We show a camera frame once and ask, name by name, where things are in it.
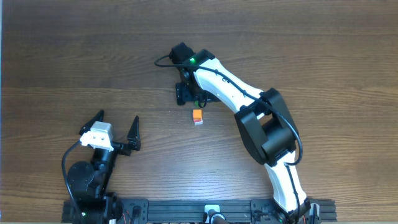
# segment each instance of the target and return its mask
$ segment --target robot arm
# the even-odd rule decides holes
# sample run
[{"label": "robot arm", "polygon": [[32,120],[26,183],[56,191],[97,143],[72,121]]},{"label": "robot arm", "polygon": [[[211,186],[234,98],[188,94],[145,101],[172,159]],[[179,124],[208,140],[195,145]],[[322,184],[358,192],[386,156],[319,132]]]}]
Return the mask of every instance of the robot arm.
[{"label": "robot arm", "polygon": [[[227,71],[209,51],[202,50],[195,54],[184,43],[175,46],[169,57],[174,64],[197,65],[223,73],[243,90],[246,90],[247,93],[279,111],[297,131],[282,96],[275,89],[271,88],[264,92],[249,86]],[[182,83],[179,87],[176,87],[177,90],[181,87],[188,88],[192,95],[191,98],[194,100],[222,101],[234,112],[245,148],[258,163],[264,165],[267,169],[274,188],[274,200],[282,209],[282,213],[286,217],[290,217],[288,220],[297,216],[295,213],[298,212],[292,182],[294,182],[298,193],[300,217],[308,211],[310,204],[300,186],[295,167],[290,167],[292,178],[290,178],[285,167],[286,162],[294,162],[296,149],[295,138],[287,124],[273,114],[273,118],[261,126],[259,119],[264,115],[270,115],[271,112],[257,101],[245,96],[221,75],[189,66],[186,68],[180,67],[179,70]]]}]

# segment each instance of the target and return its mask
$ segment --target wooden tabletop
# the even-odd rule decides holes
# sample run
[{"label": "wooden tabletop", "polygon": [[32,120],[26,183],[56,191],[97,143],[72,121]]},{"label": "wooden tabletop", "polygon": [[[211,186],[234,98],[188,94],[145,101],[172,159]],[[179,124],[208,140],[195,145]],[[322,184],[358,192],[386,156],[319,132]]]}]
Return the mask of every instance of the wooden tabletop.
[{"label": "wooden tabletop", "polygon": [[[154,60],[184,41],[254,87],[278,89],[304,145],[309,197],[339,221],[398,220],[398,2],[5,0],[1,221],[59,222],[63,153],[100,109],[125,141],[109,185],[150,200],[271,198],[233,113],[177,106],[174,68]],[[79,147],[67,166],[90,159]]]}]

